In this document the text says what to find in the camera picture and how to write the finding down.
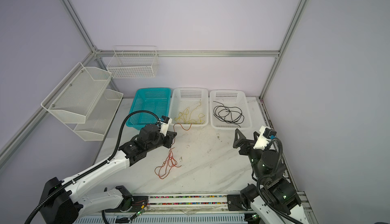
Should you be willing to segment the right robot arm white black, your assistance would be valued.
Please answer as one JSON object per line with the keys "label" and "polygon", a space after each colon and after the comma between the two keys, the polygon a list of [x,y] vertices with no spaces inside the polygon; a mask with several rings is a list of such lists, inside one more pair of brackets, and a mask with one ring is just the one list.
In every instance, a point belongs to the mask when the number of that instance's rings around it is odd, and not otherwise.
{"label": "right robot arm white black", "polygon": [[283,144],[276,131],[262,126],[248,139],[235,130],[233,148],[240,155],[247,156],[252,168],[254,184],[248,184],[240,191],[238,205],[244,210],[253,211],[246,217],[249,224],[307,224],[302,201],[284,173]]}

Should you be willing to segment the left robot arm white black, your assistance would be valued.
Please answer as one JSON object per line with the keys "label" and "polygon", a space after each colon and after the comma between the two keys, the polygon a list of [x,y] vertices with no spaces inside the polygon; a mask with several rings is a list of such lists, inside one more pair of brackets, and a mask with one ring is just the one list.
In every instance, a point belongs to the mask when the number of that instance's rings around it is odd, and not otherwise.
{"label": "left robot arm white black", "polygon": [[133,204],[133,195],[123,185],[100,194],[88,195],[99,183],[117,172],[125,170],[144,159],[147,153],[161,146],[171,148],[176,132],[169,130],[172,119],[166,116],[152,116],[156,123],[145,125],[138,135],[121,144],[122,133],[126,125],[121,124],[113,153],[105,160],[74,176],[46,182],[38,206],[26,219],[29,224],[40,213],[48,224],[72,224],[79,218],[108,209],[129,211]]}

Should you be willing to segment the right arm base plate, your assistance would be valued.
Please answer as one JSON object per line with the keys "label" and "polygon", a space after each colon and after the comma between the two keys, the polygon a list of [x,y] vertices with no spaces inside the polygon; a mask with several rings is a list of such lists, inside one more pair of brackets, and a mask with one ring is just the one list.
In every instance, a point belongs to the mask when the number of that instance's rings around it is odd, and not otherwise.
{"label": "right arm base plate", "polygon": [[[262,202],[256,204],[255,199],[259,199]],[[251,204],[255,204],[258,208],[260,206],[267,206],[258,194],[227,195],[227,207],[229,211],[254,211]]]}

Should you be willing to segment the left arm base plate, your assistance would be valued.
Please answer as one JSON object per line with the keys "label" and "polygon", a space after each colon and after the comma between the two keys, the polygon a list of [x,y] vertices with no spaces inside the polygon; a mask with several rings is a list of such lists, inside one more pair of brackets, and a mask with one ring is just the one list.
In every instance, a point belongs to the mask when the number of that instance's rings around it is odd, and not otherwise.
{"label": "left arm base plate", "polygon": [[125,198],[119,207],[115,209],[106,209],[105,212],[114,213],[114,212],[138,212],[141,210],[143,205],[147,205],[149,201],[148,196],[133,196],[130,198]]}

